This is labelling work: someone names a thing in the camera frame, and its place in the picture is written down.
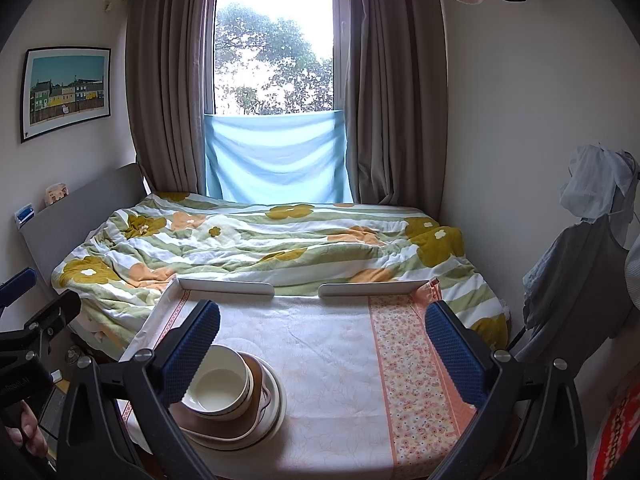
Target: blue fabric over window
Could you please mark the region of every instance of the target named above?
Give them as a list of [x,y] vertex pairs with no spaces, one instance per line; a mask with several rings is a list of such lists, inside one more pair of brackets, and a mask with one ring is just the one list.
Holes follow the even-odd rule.
[[341,110],[205,116],[207,194],[230,202],[352,202]]

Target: stacked dishes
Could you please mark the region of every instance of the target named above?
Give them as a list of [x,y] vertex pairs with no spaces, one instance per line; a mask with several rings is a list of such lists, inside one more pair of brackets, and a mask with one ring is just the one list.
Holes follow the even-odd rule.
[[170,412],[194,442],[231,452],[270,440],[282,426],[286,405],[284,387],[265,361],[211,345],[182,402]]

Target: window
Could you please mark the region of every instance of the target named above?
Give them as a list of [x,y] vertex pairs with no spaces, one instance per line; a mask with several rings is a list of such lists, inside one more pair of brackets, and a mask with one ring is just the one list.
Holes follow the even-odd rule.
[[350,202],[344,159],[349,0],[209,0],[207,193]]

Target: sky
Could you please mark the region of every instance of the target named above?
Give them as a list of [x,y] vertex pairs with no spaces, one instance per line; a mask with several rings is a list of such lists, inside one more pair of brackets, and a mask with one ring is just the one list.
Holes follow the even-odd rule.
[[333,0],[217,0],[220,9],[237,2],[272,20],[296,20],[316,56],[331,58],[334,50]]
[[75,78],[101,80],[104,75],[103,56],[52,56],[33,60],[31,86],[38,81],[68,85]]

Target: bed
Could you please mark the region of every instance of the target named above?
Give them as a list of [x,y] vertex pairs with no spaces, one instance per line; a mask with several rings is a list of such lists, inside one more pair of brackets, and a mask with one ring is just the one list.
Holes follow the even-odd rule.
[[279,296],[314,296],[324,283],[437,278],[465,326],[494,348],[508,337],[508,311],[465,258],[461,232],[412,208],[147,195],[130,164],[20,232],[47,287],[80,295],[73,330],[113,358],[176,276],[265,282]]

